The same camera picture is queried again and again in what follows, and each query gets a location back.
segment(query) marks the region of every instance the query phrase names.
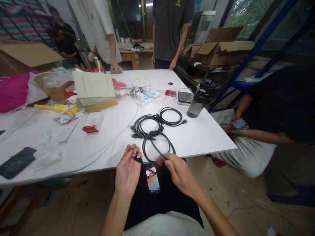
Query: white shirt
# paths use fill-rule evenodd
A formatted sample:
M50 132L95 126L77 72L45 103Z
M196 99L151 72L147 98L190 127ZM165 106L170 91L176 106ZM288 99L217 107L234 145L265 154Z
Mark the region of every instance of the white shirt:
M201 225L188 215L169 211L156 214L124 231L123 236L208 236Z
M104 62L112 63L111 45L106 35L116 34L106 0L78 0L82 16L89 27L98 53ZM116 44L116 62L121 62L121 55Z

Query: concrete floor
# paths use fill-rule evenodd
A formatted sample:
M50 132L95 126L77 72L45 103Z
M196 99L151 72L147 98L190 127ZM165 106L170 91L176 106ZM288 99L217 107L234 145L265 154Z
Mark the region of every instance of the concrete floor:
M187 158L187 164L240 235L266 235L267 224L283 236L315 235L315 209L271 202L264 175L250 179L228 166L217 168L205 156ZM73 178L48 206L31 213L18 235L98 235L114 192L114 177L110 170ZM86 185L76 186L86 179ZM20 200L2 226L16 223L29 202ZM206 232L213 235L200 213Z

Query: paper booklet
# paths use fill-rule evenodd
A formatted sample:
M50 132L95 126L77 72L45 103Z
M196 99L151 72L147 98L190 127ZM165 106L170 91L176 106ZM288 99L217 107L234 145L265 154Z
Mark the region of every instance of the paper booklet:
M82 106L94 106L116 98L110 74L72 71Z

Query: person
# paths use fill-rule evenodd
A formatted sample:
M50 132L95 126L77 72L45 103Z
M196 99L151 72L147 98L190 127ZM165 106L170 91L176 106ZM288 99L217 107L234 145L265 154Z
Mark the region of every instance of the person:
M194 0L153 0L154 69L174 69L188 34L188 21L194 17Z
M284 67L248 90L237 109L212 113L237 150L211 154L239 173L255 178L267 167L278 144L312 144L315 137L315 64ZM230 122L243 119L248 128Z
M57 23L55 24L56 31L59 32L60 34L69 36L71 40L73 41L73 43L75 43L76 34L73 28L62 20L56 8L54 8L53 6L50 6L49 12L57 21Z
M47 29L49 37L55 40L56 47L64 57L62 60L62 66L66 69L74 68L75 64L80 64L81 57L79 50L73 44L73 40L66 34L57 32L53 29Z
M128 145L117 165L115 191L100 235L207 235L202 209L215 235L238 235L207 190L175 154L157 158L160 193L151 193L139 147Z
M112 72L114 69L117 72L118 70L123 72L121 66L118 65L122 61L122 58L116 44L115 31L107 1L78 0L78 5L95 42L95 47L91 52L94 55L100 55L104 62L103 66L105 70Z

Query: striped fabric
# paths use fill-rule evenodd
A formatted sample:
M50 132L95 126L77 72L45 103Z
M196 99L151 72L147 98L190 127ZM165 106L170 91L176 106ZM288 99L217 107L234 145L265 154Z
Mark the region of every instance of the striped fabric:
M27 0L27 3L25 2L25 0L15 0L16 5L13 5L12 1L10 2L10 0L0 0L0 3L1 2L11 3L0 4L0 7L2 8L6 7L7 11L12 12L12 14L9 14L10 18L8 18L3 13L0 14L0 21L2 23L0 24L0 38L15 39L22 41L29 40L31 42L44 43L42 40L43 38L45 44L60 55L58 49L54 46L52 39L48 36L46 32L46 29L52 27L47 18L41 16L37 17L28 16L27 19L30 21L31 23L30 24L24 16L16 14L16 12L18 13L19 11L16 11L15 8L19 9L20 7L23 7L28 10L29 7L27 3L33 10L41 10L36 0Z

